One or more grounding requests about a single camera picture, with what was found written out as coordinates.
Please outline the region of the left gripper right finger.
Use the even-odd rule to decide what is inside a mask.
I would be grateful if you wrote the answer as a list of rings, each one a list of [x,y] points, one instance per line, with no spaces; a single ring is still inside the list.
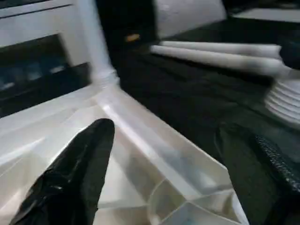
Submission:
[[[255,153],[275,184],[277,197],[268,213],[268,225],[300,223],[300,166],[285,157],[279,147],[262,135],[254,135]]]

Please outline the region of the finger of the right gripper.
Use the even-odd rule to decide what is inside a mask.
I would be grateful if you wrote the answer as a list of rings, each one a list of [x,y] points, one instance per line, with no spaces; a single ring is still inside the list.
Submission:
[[[280,57],[290,68],[300,67],[300,36],[292,35],[284,39],[281,44]]]

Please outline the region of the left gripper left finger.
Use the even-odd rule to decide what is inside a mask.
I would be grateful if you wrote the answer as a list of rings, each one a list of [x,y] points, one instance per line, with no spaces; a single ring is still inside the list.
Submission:
[[[78,133],[30,187],[10,224],[93,224],[114,134],[107,118]]]

